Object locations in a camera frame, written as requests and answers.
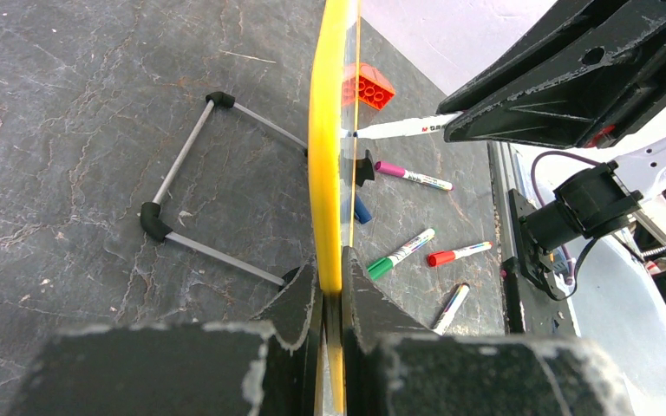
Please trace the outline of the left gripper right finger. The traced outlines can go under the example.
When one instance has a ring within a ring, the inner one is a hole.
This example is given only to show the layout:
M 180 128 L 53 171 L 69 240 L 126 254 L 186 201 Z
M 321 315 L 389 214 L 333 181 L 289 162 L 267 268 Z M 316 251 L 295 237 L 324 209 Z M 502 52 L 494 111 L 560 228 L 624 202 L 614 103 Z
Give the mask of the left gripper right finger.
M 431 341 L 437 335 L 378 289 L 349 246 L 343 248 L 342 273 L 346 413 L 392 415 L 408 376 L 397 348 L 405 339 Z

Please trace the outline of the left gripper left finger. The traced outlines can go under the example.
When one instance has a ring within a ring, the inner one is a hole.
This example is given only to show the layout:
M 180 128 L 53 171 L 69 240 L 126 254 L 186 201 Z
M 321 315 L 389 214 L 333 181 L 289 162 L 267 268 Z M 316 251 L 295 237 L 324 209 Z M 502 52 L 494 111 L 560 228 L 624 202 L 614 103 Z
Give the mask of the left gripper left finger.
M 318 415 L 322 291 L 308 258 L 252 320 L 258 331 L 246 365 L 248 415 Z

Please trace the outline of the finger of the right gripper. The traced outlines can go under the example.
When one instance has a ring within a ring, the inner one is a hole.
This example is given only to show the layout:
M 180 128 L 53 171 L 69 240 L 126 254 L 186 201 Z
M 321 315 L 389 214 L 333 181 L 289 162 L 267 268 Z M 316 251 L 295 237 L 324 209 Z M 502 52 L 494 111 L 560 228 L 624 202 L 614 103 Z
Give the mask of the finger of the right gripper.
M 444 129 L 447 142 L 504 141 L 557 149 L 615 146 L 666 108 L 666 42 L 648 66 L 628 76 L 614 71 L 571 82 L 570 97 L 522 95 L 477 114 L 462 112 Z
M 557 1 L 505 54 L 443 100 L 438 113 L 477 114 L 522 95 L 577 98 L 571 82 L 648 66 L 666 42 L 666 1 Z

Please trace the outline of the blue capped marker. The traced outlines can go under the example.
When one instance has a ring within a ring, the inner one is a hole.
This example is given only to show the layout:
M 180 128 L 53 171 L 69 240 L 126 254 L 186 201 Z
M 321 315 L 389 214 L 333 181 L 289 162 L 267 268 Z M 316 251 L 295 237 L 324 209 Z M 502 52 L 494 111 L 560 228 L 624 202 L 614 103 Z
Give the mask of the blue capped marker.
M 462 112 L 390 121 L 356 130 L 353 136 L 359 139 L 381 140 L 434 133 L 443 130 L 449 122 L 460 116 Z

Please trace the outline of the blue marker cap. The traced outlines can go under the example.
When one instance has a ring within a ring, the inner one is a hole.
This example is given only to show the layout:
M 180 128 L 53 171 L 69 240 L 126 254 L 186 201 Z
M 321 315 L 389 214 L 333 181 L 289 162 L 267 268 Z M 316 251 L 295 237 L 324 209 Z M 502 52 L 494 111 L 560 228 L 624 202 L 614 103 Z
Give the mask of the blue marker cap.
M 358 195 L 354 200 L 354 218 L 359 224 L 366 224 L 372 220 L 372 215 Z

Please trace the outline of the white whiteboard wooden frame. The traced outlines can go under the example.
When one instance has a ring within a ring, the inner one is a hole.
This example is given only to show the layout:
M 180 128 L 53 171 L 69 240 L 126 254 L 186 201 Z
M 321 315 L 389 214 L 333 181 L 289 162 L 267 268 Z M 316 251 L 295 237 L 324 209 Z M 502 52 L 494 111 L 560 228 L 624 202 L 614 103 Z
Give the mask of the white whiteboard wooden frame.
M 361 178 L 356 163 L 358 100 L 342 105 L 343 72 L 360 63 L 361 4 L 325 4 L 310 76 L 308 162 L 310 212 L 322 291 L 321 396 L 329 378 L 334 407 L 345 408 L 342 344 L 342 254 L 353 245 L 354 183 Z

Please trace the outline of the black capped marker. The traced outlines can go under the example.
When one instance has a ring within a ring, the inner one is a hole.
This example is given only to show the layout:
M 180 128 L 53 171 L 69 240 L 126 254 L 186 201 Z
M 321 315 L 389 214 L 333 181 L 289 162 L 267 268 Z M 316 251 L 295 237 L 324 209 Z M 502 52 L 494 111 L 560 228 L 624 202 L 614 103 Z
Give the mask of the black capped marker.
M 444 335 L 446 330 L 453 323 L 455 316 L 463 302 L 466 300 L 470 289 L 471 287 L 468 283 L 462 283 L 457 286 L 432 328 L 437 335 Z

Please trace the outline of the green capped marker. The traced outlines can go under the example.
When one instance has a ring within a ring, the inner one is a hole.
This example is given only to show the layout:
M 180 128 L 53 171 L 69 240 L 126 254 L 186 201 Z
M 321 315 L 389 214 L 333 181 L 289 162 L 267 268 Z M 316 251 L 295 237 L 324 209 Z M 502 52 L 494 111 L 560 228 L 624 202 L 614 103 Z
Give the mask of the green capped marker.
M 369 277 L 374 281 L 378 280 L 392 270 L 397 264 L 401 263 L 404 259 L 419 250 L 424 244 L 431 241 L 434 236 L 435 230 L 428 228 L 416 237 L 410 239 L 393 253 L 376 260 L 368 267 Z

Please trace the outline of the red capped marker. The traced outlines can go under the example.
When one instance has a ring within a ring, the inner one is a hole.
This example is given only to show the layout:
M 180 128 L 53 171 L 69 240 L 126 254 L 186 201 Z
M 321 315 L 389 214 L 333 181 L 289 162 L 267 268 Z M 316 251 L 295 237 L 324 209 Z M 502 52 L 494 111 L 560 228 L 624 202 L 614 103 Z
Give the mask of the red capped marker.
M 445 263 L 451 263 L 454 260 L 461 259 L 463 257 L 469 257 L 474 254 L 478 254 L 484 251 L 492 249 L 493 244 L 491 242 L 482 242 L 478 244 L 473 244 L 467 247 L 463 247 L 457 250 L 442 250 L 428 254 L 427 262 L 429 267 L 437 267 Z

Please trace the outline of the purple capped marker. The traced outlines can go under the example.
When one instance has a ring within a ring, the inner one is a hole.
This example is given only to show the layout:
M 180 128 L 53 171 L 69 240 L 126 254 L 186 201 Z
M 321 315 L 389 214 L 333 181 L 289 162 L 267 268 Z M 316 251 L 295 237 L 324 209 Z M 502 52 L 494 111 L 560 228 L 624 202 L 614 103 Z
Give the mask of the purple capped marker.
M 378 161 L 374 164 L 376 172 L 387 174 L 401 179 L 410 180 L 422 185 L 427 185 L 443 191 L 452 191 L 453 184 L 442 179 L 436 179 L 425 174 L 411 172 L 401 166 L 386 161 Z

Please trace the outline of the orange half-round brick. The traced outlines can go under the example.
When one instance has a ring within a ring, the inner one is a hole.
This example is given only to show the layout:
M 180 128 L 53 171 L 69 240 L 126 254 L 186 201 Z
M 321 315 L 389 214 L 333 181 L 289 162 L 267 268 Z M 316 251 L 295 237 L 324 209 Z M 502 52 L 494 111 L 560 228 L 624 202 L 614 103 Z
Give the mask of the orange half-round brick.
M 344 68 L 342 105 L 348 106 L 357 98 L 381 111 L 395 97 L 395 88 L 377 68 L 368 63 L 352 63 Z

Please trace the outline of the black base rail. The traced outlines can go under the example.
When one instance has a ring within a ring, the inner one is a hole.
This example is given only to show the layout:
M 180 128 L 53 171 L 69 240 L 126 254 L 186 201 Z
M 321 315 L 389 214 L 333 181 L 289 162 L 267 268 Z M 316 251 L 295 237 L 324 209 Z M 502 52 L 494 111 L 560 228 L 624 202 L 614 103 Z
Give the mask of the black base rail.
M 550 258 L 523 230 L 524 217 L 539 205 L 529 167 L 506 143 L 487 145 L 499 220 L 500 275 L 506 331 L 510 334 L 579 335 L 571 300 L 565 300 L 563 279 L 547 267 Z

